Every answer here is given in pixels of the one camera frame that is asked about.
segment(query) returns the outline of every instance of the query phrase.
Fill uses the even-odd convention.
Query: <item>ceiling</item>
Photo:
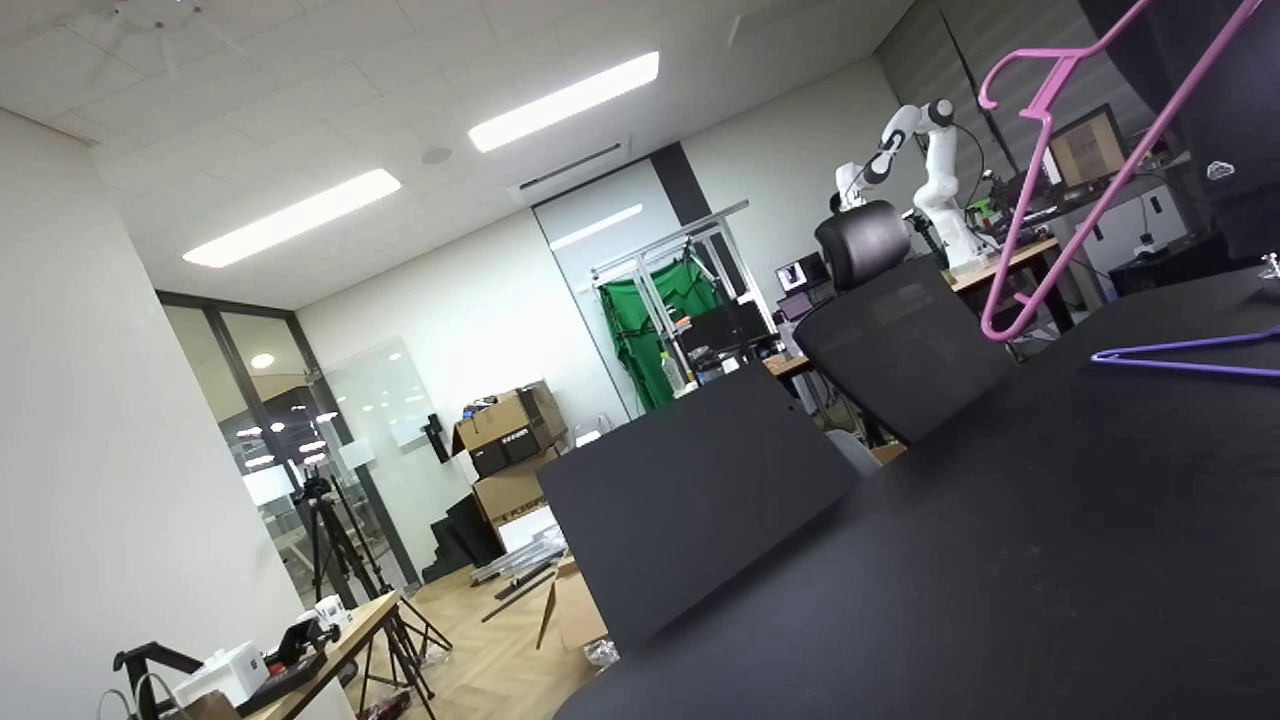
[[[873,55],[907,2],[3,0],[0,107],[94,144],[158,287],[306,306],[516,210],[534,175],[610,144],[648,155]],[[494,155],[470,144],[648,46],[659,84]],[[181,261],[365,166],[404,192],[226,271]]]

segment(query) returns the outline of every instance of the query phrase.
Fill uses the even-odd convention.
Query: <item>table surface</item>
[[[398,593],[354,606],[354,624],[337,644],[326,646],[326,669],[297,692],[280,695],[276,705],[252,713],[252,720],[283,720],[306,713],[322,689],[380,630],[380,624],[398,613]]]
[[[1275,387],[1088,362],[1273,325],[1256,271],[1105,306],[562,720],[1280,715]]]
[[[764,354],[768,376],[796,376],[807,373],[807,354]]]
[[[1056,253],[1056,239],[1024,242],[1021,253],[1012,253],[1012,268],[1021,268],[1021,263],[1030,263],[1030,261],[1038,261],[1046,253]],[[988,284],[992,275],[995,275],[995,261],[960,268],[960,271],[951,271],[951,291],[968,291],[978,284]]]

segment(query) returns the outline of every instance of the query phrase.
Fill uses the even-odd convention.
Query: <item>glass door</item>
[[[329,436],[350,436],[288,313],[164,305],[227,441],[249,498],[306,603],[362,603],[415,589],[415,569],[374,477],[346,473]]]

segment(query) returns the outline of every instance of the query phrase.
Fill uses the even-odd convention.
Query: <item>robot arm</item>
[[[913,205],[935,226],[935,235],[947,253],[947,268],[966,268],[966,263],[986,261],[980,239],[968,232],[966,210],[957,206],[960,181],[957,181],[957,107],[951,107],[951,101],[904,104],[893,112],[893,118],[880,130],[880,152],[855,175],[860,181],[855,201],[868,183],[885,183],[893,175],[893,161],[907,144],[907,134],[929,134],[929,152],[925,152],[929,181],[913,196]]]

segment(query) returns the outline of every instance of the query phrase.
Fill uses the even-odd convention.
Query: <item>tripod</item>
[[[326,564],[329,558],[331,558],[337,575],[355,575],[365,594],[389,593],[394,585],[377,569],[362,527],[350,530],[346,519],[337,514],[337,505],[346,505],[346,494],[322,473],[312,480],[306,480],[301,493],[297,493],[297,509],[301,509],[301,514],[308,524],[308,536],[312,536],[312,558],[318,558],[312,589],[318,589],[318,601],[326,593]]]

